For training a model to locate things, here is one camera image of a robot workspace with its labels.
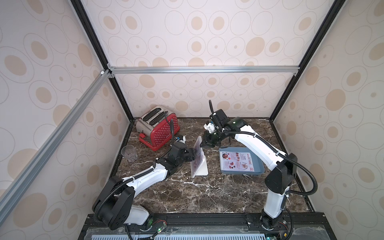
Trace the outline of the new menu sheet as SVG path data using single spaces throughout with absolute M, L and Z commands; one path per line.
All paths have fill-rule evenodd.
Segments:
M 250 153 L 220 152 L 220 164 L 223 172 L 254 172 Z

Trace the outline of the old pink menu sheet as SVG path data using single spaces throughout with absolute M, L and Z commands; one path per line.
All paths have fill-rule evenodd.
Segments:
M 191 173 L 193 176 L 197 173 L 200 165 L 204 161 L 204 152 L 203 152 L 203 149 L 200 147 L 201 143 L 202 143 L 202 137 L 199 136 L 194 145 L 195 160 L 191 163 Z

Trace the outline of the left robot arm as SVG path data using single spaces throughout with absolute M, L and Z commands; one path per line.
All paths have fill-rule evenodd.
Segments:
M 177 141 L 146 170 L 127 178 L 110 178 L 93 204 L 93 219 L 110 230 L 123 225 L 147 226 L 152 219 L 149 211 L 133 204 L 135 197 L 149 187 L 177 172 L 185 163 L 195 160 L 196 150 Z

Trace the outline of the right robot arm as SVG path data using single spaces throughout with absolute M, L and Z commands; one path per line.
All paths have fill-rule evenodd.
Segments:
M 245 120 L 230 119 L 221 109 L 211 111 L 204 129 L 201 147 L 219 147 L 223 174 L 259 175 L 269 170 L 265 177 L 267 200 L 261 213 L 261 224 L 266 230 L 275 228 L 281 220 L 296 165 Z

